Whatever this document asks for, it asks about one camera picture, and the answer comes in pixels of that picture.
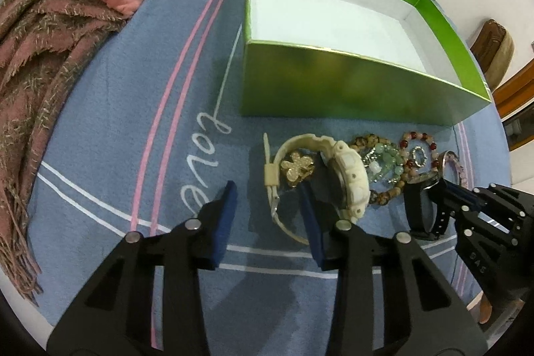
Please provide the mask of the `black wristwatch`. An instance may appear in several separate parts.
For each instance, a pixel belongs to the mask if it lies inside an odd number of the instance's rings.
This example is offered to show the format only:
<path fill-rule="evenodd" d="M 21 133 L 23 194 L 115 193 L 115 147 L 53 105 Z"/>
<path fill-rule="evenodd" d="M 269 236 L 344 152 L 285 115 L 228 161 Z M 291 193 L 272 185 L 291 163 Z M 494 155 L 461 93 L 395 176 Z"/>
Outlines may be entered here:
<path fill-rule="evenodd" d="M 429 196 L 441 177 L 436 171 L 428 171 L 407 181 L 404 201 L 410 234 L 419 240 L 435 241 L 448 229 L 450 216 L 441 206 L 435 208 Z"/>

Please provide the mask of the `white chunky wristwatch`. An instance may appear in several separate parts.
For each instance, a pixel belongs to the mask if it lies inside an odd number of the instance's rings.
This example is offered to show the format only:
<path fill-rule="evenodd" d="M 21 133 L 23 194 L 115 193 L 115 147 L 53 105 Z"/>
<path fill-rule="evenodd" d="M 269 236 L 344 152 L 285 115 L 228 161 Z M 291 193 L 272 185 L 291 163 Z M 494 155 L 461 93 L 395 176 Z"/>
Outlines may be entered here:
<path fill-rule="evenodd" d="M 290 231 L 281 221 L 278 209 L 280 195 L 278 190 L 281 186 L 280 163 L 289 157 L 292 151 L 305 150 L 318 153 L 332 169 L 338 178 L 340 187 L 340 199 L 337 208 L 341 218 L 355 224 L 362 219 L 366 207 L 370 202 L 369 180 L 366 168 L 358 152 L 346 142 L 336 140 L 331 136 L 317 136 L 315 134 L 300 134 L 286 140 L 275 155 L 271 155 L 271 147 L 267 134 L 262 136 L 265 164 L 263 166 L 263 183 L 267 193 L 272 221 L 291 239 L 302 245 L 307 245 L 308 240 Z"/>

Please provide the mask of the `brown wooden chair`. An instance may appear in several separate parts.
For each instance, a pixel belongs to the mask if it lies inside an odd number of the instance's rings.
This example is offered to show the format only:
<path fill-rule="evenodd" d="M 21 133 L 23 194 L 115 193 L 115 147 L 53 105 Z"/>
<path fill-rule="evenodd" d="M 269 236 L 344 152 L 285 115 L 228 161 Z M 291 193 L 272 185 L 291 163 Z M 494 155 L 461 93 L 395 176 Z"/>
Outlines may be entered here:
<path fill-rule="evenodd" d="M 488 19 L 480 29 L 471 51 L 489 89 L 495 91 L 508 71 L 515 51 L 511 34 L 494 19 Z"/>

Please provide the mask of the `gold bear charm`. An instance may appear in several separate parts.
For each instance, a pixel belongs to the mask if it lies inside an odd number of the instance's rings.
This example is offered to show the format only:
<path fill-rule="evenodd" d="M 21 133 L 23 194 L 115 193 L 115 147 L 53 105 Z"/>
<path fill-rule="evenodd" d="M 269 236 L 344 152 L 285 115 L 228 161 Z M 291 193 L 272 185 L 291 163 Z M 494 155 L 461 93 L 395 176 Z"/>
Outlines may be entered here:
<path fill-rule="evenodd" d="M 280 168 L 287 184 L 294 188 L 314 173 L 315 162 L 307 154 L 292 151 L 288 158 L 281 161 Z"/>

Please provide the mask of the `blue striped bedsheet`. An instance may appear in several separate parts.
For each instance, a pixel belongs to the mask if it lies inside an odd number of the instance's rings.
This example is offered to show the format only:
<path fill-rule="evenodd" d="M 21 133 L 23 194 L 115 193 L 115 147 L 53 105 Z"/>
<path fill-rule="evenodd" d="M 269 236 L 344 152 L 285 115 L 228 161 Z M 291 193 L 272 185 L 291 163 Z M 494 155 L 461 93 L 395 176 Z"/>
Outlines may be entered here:
<path fill-rule="evenodd" d="M 218 200 L 237 205 L 225 255 L 198 273 L 209 355 L 323 355 L 338 274 L 273 221 L 263 183 L 262 136 L 271 155 L 300 134 L 331 136 L 366 168 L 370 202 L 354 225 L 391 239 L 408 233 L 466 305 L 480 286 L 440 240 L 410 234 L 408 180 L 438 173 L 451 150 L 466 188 L 509 185 L 510 155 L 492 100 L 455 125 L 385 120 L 245 116 L 245 0 L 144 0 L 84 69 L 53 128 L 31 194 L 29 240 L 42 270 L 40 312 L 52 330 L 102 261 L 131 231 L 166 234 Z M 338 178 L 320 154 L 306 180 L 338 216 Z M 282 223 L 304 237 L 298 188 L 278 190 Z"/>

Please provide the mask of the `green cardboard box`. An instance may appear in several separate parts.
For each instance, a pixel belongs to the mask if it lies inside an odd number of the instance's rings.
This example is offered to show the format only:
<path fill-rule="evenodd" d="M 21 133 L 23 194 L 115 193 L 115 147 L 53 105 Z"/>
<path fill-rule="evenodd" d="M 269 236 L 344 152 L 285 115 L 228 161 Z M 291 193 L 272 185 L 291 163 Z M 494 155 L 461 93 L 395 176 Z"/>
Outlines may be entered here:
<path fill-rule="evenodd" d="M 245 116 L 455 125 L 490 102 L 434 0 L 245 0 Z"/>

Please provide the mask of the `brown fringed scarf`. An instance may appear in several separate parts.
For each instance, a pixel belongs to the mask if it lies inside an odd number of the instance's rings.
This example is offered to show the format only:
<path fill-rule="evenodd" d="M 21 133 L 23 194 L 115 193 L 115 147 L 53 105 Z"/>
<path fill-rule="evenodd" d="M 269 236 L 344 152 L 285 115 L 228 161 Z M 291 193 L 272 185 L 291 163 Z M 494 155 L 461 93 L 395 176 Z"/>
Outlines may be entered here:
<path fill-rule="evenodd" d="M 80 74 L 126 23 L 100 0 L 1 4 L 1 268 L 30 302 L 42 291 L 27 242 L 37 171 Z"/>

